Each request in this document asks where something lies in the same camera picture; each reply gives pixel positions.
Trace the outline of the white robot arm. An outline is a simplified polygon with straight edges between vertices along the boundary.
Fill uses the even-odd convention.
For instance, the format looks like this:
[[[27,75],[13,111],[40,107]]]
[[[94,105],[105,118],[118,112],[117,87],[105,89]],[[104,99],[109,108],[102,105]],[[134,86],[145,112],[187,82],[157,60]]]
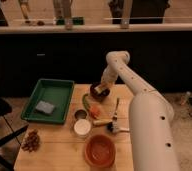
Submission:
[[[108,52],[100,85],[110,88],[120,77],[134,95],[128,109],[134,171],[180,171],[170,127],[173,107],[129,61],[128,51]]]

